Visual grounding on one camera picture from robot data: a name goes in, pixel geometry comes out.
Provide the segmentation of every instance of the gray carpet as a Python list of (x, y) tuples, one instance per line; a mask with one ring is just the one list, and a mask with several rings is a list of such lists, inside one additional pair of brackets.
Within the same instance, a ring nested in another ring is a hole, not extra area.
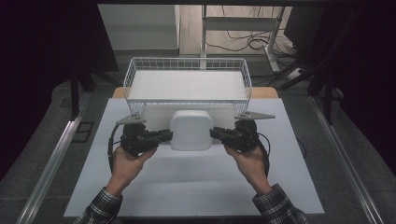
[[(127, 65), (121, 63), (120, 73), (110, 75), (123, 81)], [(266, 80), (273, 78), (268, 63), (261, 59), (252, 59), (248, 62), (248, 68), (253, 76), (253, 83), (260, 82), (260, 86), (266, 85), (268, 83)], [(92, 93), (89, 108), (82, 119), (82, 122), (88, 123), (85, 125), (92, 124), (92, 133), (89, 136), (85, 133), (75, 135), (74, 140), (84, 140), (88, 137), (88, 141), (86, 143), (75, 142), (70, 145), (34, 223), (72, 222), (71, 219), (63, 218), (64, 210), (78, 181), (106, 102), (115, 90), (115, 87), (101, 78), (92, 77), (96, 88)], [(308, 170), (326, 212), (325, 215), (308, 215), (308, 221), (324, 224), (369, 223), (319, 123), (314, 107), (308, 99), (306, 93), (308, 83), (309, 80), (278, 92), (279, 97), (283, 99), (291, 125), (300, 142), (302, 153), (305, 155)], [(0, 223), (15, 223), (40, 177), (70, 118), (69, 91), (68, 83), (54, 90), (53, 101), (47, 115), (7, 176), (0, 182)], [(332, 119), (335, 130), (362, 180), (370, 190), (382, 217), (387, 221), (386, 223), (396, 223), (395, 176), (336, 101), (332, 104)]]

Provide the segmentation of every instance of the wrist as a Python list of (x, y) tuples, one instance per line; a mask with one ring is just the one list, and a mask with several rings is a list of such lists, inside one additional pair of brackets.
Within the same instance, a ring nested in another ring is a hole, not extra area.
[(125, 185), (122, 181), (119, 181), (114, 176), (111, 176), (107, 183), (106, 191), (113, 196), (120, 197), (127, 186), (128, 185)]
[(251, 186), (256, 191), (257, 195), (262, 196), (270, 193), (273, 189), (266, 179), (261, 179), (259, 181), (251, 183)]

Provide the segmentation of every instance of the white wire basket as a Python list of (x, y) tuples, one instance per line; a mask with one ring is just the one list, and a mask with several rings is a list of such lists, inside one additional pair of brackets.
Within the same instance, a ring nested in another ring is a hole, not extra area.
[(246, 111), (251, 80), (244, 59), (132, 58), (123, 83), (132, 115), (146, 118), (148, 107)]

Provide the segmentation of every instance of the person's left hand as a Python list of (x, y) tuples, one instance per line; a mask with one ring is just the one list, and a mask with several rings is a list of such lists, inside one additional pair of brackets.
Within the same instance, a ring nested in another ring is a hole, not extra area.
[(122, 191), (137, 177), (145, 161), (152, 157), (156, 150), (157, 148), (154, 148), (133, 157), (122, 147), (117, 147), (113, 153), (113, 174), (107, 183), (106, 191), (120, 197)]
[(265, 175), (264, 158), (259, 147), (243, 153), (231, 147), (224, 146), (224, 148), (235, 159), (239, 171), (245, 176), (247, 182), (256, 190), (259, 196), (272, 191)]

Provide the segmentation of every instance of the wall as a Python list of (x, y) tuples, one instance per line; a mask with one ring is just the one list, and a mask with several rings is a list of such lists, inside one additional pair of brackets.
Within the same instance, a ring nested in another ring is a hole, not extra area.
[(178, 6), (99, 5), (114, 50), (178, 49)]

